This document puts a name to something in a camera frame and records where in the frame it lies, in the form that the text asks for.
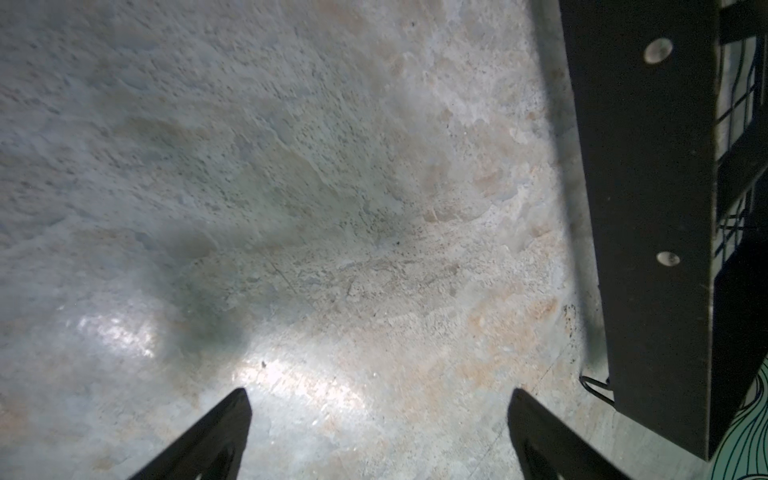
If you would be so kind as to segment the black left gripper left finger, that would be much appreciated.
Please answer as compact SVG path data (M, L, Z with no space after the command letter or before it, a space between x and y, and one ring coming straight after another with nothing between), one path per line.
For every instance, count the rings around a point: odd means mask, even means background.
M252 420L247 391L234 389L157 457L136 472L141 479L238 477Z

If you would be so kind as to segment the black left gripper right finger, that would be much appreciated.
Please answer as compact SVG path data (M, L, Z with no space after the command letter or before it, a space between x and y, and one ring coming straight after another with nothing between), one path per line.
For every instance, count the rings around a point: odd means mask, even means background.
M507 424L526 480L629 479L521 388L512 393Z

